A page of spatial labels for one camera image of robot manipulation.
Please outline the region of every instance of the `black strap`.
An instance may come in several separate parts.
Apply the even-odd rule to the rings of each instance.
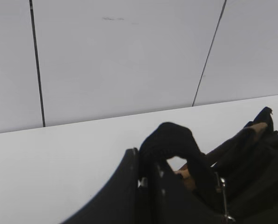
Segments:
[[[208,206],[221,212],[221,196],[215,190],[216,176],[200,152],[192,132],[185,127],[163,123],[143,142],[139,151],[139,176],[146,176],[151,164],[174,156],[187,160],[201,198]]]

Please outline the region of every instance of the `black line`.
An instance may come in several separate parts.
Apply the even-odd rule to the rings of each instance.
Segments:
[[[198,83],[198,86],[197,86],[197,90],[196,90],[196,94],[195,94],[195,97],[194,97],[194,101],[193,101],[192,106],[194,106],[195,101],[196,101],[196,97],[197,97],[197,94],[198,94],[198,91],[199,91],[199,87],[200,87],[200,83],[201,83],[201,80],[202,80],[202,77],[203,77],[203,73],[204,73],[204,71],[205,71],[206,64],[208,63],[209,54],[210,54],[210,51],[212,50],[212,47],[213,47],[213,43],[214,43],[214,40],[215,40],[215,35],[216,35],[216,33],[217,33],[217,30],[218,30],[218,27],[219,27],[221,18],[222,18],[222,16],[223,16],[224,9],[225,9],[225,6],[226,6],[226,2],[227,2],[227,0],[224,1],[223,7],[222,7],[222,10],[221,10],[221,13],[220,13],[220,17],[219,17],[217,26],[216,26],[216,28],[215,28],[215,33],[214,33],[214,36],[213,36],[213,40],[212,40],[212,43],[210,44],[210,47],[209,47],[208,56],[206,57],[205,64],[204,64],[204,66],[203,66],[202,74],[201,74],[201,76],[200,76],[200,80],[199,80],[199,83]]]
[[[46,126],[45,121],[45,113],[44,113],[44,103],[42,100],[42,83],[41,83],[41,73],[40,73],[40,63],[38,60],[38,51],[37,51],[37,43],[36,43],[36,35],[35,35],[35,17],[33,14],[33,4],[32,0],[29,0],[30,5],[30,15],[31,15],[31,24],[32,24],[32,33],[33,33],[33,42],[35,45],[35,60],[36,60],[36,70],[37,70],[37,81],[38,81],[38,89],[40,92],[40,100],[41,100],[41,109],[42,109],[42,126]]]

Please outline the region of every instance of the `white wall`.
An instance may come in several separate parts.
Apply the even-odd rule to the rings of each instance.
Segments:
[[[224,0],[33,0],[48,126],[191,106]],[[278,94],[278,0],[228,0],[195,105]],[[28,0],[0,0],[0,132],[42,126]]]
[[[278,0],[230,0],[195,105],[278,94]]]
[[[34,0],[48,126],[191,106],[222,0]]]
[[[28,0],[0,0],[0,132],[42,126]]]

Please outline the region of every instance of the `white table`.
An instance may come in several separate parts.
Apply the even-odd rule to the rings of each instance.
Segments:
[[[57,224],[90,200],[126,149],[157,126],[189,127],[207,153],[265,106],[278,130],[278,96],[152,112],[0,134],[0,224]],[[183,165],[170,161],[173,168]]]

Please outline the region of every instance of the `black fabric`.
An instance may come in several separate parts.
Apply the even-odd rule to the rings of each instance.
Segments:
[[[278,224],[278,132],[265,107],[233,138],[209,154],[191,131],[161,124],[140,151],[127,150],[101,191],[64,224],[223,223],[222,194],[214,172],[226,179],[229,214],[238,224]],[[187,190],[166,159],[187,160],[196,190]],[[138,188],[137,180],[148,185]]]
[[[134,224],[138,151],[128,149],[111,179],[63,224]]]
[[[274,209],[278,203],[278,147],[270,148],[274,158],[265,172],[240,196],[229,209],[237,218],[246,218],[263,210]]]
[[[139,150],[140,176],[146,176],[146,171],[154,162],[174,156],[187,159],[188,169],[195,180],[199,195],[208,206],[221,212],[221,196],[215,190],[216,176],[188,128],[167,122],[147,137]]]
[[[221,224],[221,214],[188,191],[166,160],[150,166],[148,180],[154,224]]]

